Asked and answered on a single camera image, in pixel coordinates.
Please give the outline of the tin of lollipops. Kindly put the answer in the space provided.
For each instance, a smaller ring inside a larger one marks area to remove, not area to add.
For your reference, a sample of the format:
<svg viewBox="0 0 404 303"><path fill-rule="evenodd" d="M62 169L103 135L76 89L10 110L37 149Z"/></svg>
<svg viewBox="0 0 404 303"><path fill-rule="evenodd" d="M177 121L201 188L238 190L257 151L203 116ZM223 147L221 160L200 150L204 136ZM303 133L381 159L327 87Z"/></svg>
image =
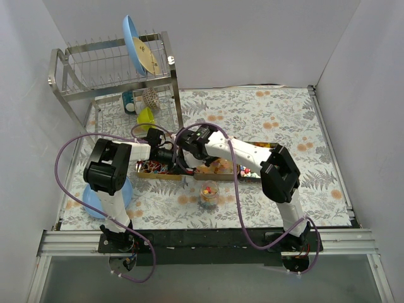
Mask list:
<svg viewBox="0 0 404 303"><path fill-rule="evenodd" d="M136 164L136 175L143 179L180 181L181 175L172 174L168 170L168 165L160 164L156 161L141 161Z"/></svg>

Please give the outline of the tin of pastel gummies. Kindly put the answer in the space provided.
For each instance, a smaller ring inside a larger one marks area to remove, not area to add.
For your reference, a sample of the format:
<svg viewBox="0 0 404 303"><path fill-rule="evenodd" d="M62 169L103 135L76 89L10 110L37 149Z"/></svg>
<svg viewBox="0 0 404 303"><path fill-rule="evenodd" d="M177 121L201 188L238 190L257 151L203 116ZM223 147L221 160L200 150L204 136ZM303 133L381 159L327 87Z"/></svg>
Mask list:
<svg viewBox="0 0 404 303"><path fill-rule="evenodd" d="M236 165L236 170L233 168L231 161L226 159L216 159L209 166L200 165L196 168L193 177L197 181L233 181L234 174L240 171L239 165Z"/></svg>

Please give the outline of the tin of star candies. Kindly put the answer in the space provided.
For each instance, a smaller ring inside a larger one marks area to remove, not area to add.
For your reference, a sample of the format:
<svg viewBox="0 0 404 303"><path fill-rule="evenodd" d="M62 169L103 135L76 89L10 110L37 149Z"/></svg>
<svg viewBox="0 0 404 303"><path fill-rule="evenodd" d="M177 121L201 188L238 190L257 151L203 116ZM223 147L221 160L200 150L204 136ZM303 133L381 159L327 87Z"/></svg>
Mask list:
<svg viewBox="0 0 404 303"><path fill-rule="evenodd" d="M277 143L266 143L266 142L250 142L250 144L254 145L254 146L258 146L258 147L263 147L263 148L275 148L278 144ZM247 168L243 165L239 166L239 173L238 173L238 180L239 182L243 182L243 183L258 183L260 181L260 176L255 173L252 172L250 168Z"/></svg>

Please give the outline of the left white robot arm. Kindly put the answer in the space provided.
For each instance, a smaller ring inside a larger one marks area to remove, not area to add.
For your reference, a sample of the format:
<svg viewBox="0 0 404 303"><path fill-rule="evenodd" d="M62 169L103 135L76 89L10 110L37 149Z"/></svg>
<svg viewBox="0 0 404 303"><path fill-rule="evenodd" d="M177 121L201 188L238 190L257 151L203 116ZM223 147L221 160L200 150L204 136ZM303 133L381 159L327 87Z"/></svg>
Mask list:
<svg viewBox="0 0 404 303"><path fill-rule="evenodd" d="M171 143L162 130L150 128L140 142L100 138L90 154L83 178L97 195L101 203L100 211L108 219L107 223L100 226L106 241L122 253L133 248L135 239L128 231L133 224L126 213L123 190L129 163L156 162L167 167L170 174L184 174L185 171L173 162L173 148L165 147Z"/></svg>

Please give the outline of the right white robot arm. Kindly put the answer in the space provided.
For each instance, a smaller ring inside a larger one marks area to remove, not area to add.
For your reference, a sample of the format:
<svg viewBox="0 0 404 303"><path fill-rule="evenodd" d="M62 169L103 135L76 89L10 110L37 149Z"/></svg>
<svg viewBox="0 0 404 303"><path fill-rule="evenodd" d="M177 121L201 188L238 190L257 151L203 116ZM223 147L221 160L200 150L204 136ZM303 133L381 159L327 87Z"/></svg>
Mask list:
<svg viewBox="0 0 404 303"><path fill-rule="evenodd" d="M241 230L253 248L267 250L279 246L300 251L308 244L312 224L299 200L300 170L287 148L282 145L274 148L252 145L229 136L215 124L201 122L181 129L175 137L174 146L189 152L196 160L224 158L234 166L245 166L260 176L264 195L276 203L281 214L283 233L265 246L253 242L243 221L238 182L234 181Z"/></svg>

